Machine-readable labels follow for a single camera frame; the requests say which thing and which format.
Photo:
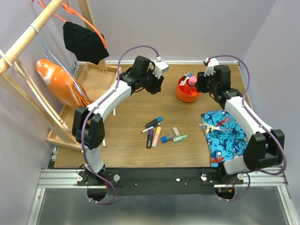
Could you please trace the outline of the pink cap glue stick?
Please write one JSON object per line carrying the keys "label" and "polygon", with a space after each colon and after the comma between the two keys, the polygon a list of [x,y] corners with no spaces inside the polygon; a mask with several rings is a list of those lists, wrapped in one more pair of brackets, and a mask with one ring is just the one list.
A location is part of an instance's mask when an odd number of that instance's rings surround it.
{"label": "pink cap glue stick", "polygon": [[197,77],[192,75],[189,77],[187,84],[189,86],[193,87],[193,86],[195,86],[196,82],[197,82]]}

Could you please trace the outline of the blue cap white marker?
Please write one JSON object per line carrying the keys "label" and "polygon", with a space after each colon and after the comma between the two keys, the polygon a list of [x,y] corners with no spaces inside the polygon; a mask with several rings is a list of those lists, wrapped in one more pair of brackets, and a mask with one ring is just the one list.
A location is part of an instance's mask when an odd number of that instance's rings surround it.
{"label": "blue cap white marker", "polygon": [[192,75],[193,75],[193,73],[188,73],[188,75],[187,75],[187,77],[186,77],[186,79],[185,79],[183,85],[185,85],[185,83],[187,82],[187,80],[188,80]]}

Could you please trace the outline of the orange round organizer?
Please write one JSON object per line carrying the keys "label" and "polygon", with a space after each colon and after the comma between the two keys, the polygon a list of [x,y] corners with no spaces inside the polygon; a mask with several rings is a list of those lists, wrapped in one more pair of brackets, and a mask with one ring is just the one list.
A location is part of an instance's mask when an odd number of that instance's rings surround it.
{"label": "orange round organizer", "polygon": [[180,78],[177,82],[177,87],[176,87],[176,96],[178,97],[179,100],[185,103],[192,103],[195,102],[199,96],[200,93],[197,92],[196,87],[189,86],[187,82],[183,86],[179,86],[182,78]]}

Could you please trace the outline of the blue cap black highlighter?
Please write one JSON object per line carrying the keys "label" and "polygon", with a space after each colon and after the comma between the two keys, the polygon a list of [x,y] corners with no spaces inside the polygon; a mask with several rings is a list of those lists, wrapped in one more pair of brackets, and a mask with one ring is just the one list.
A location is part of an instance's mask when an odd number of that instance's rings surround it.
{"label": "blue cap black highlighter", "polygon": [[146,127],[146,128],[150,128],[150,127],[154,126],[155,124],[161,122],[162,120],[163,120],[163,117],[159,116],[159,117],[157,117],[156,119],[152,120],[151,122],[147,123],[147,124],[145,125],[145,127]]}

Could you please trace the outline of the black cap white marker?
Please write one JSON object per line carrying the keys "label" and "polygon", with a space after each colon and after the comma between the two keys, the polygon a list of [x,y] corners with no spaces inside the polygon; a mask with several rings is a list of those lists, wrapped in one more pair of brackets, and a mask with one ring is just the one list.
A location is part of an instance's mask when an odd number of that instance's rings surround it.
{"label": "black cap white marker", "polygon": [[103,139],[102,145],[103,145],[103,148],[106,148],[106,142],[105,142],[105,139]]}

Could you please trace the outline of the brown cap white marker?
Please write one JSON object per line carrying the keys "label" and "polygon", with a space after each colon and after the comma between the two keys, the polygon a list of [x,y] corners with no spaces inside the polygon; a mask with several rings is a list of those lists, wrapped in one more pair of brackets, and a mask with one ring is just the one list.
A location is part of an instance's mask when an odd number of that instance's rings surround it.
{"label": "brown cap white marker", "polygon": [[182,77],[182,80],[181,80],[179,86],[183,85],[183,83],[184,83],[184,81],[185,81],[185,79],[186,79],[187,76],[188,76],[188,75],[184,75],[184,76]]}

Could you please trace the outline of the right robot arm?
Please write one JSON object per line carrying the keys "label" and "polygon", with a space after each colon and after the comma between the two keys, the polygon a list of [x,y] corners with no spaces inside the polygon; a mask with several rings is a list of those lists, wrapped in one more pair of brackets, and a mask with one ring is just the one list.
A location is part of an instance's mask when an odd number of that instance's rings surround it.
{"label": "right robot arm", "polygon": [[248,107],[244,96],[231,87],[231,71],[226,65],[211,66],[197,74],[197,92],[209,93],[214,100],[230,113],[245,131],[248,144],[242,156],[221,162],[217,166],[216,179],[225,184],[233,174],[260,171],[281,165],[277,174],[282,174],[287,166],[284,153],[285,135],[280,129],[273,129],[264,123]]}

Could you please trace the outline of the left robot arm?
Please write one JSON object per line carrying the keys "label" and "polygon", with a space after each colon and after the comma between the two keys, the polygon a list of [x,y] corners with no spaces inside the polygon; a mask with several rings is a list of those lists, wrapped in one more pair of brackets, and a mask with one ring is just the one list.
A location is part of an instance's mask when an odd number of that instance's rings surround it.
{"label": "left robot arm", "polygon": [[85,108],[81,106],[76,108],[72,135],[82,148],[85,169],[89,172],[88,180],[93,185],[107,181],[102,172],[105,164],[100,149],[105,138],[105,119],[119,103],[135,92],[141,90],[146,90],[150,94],[160,92],[164,80],[163,73],[168,68],[168,64],[160,57],[157,57],[156,61],[151,61],[146,57],[137,56],[132,67],[118,73],[117,80],[101,97]]}

